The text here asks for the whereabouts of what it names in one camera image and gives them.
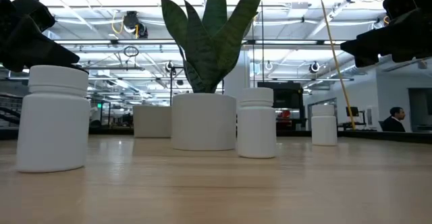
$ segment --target potted plant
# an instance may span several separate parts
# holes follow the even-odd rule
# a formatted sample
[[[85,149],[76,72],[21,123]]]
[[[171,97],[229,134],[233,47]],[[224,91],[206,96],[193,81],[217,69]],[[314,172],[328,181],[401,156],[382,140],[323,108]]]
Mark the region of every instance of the potted plant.
[[[179,46],[194,91],[173,97],[172,143],[182,150],[228,150],[236,143],[236,99],[215,94],[237,64],[242,39],[261,0],[240,0],[230,18],[226,0],[207,0],[202,20],[191,4],[161,0],[168,32]]]

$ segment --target man in suit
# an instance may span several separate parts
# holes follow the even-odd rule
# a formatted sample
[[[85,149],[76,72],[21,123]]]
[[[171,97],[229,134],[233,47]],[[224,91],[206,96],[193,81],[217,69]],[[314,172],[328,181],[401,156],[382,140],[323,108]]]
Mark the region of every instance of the man in suit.
[[[405,132],[404,126],[400,123],[405,118],[404,109],[401,107],[394,107],[390,109],[390,117],[388,117],[382,125],[385,132]]]

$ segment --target white column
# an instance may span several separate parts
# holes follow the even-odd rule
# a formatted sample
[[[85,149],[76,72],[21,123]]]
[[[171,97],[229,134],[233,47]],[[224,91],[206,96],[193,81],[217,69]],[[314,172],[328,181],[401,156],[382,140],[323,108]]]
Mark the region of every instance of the white column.
[[[250,87],[249,57],[247,51],[240,51],[235,68],[225,77],[225,95],[233,96],[239,105],[240,94],[244,88]]]

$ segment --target white plastic bottle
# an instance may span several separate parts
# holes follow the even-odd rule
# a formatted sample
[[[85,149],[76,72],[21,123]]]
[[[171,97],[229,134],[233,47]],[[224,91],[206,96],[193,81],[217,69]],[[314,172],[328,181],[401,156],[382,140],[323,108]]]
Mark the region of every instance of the white plastic bottle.
[[[84,166],[90,103],[88,74],[51,65],[31,67],[18,136],[17,170],[52,172]]]
[[[276,114],[273,89],[245,88],[238,110],[237,153],[248,158],[276,156]]]
[[[335,146],[338,143],[338,127],[333,105],[313,106],[311,126],[313,145]]]

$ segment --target snake plant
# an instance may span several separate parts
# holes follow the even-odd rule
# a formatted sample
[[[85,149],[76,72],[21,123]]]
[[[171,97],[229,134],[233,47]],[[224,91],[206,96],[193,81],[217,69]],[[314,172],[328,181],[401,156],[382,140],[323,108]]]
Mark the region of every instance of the snake plant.
[[[260,2],[240,0],[228,19],[226,0],[207,0],[201,20],[187,1],[186,17],[179,5],[161,0],[165,25],[179,46],[186,77],[195,93],[214,93],[220,81],[234,69],[242,39]]]

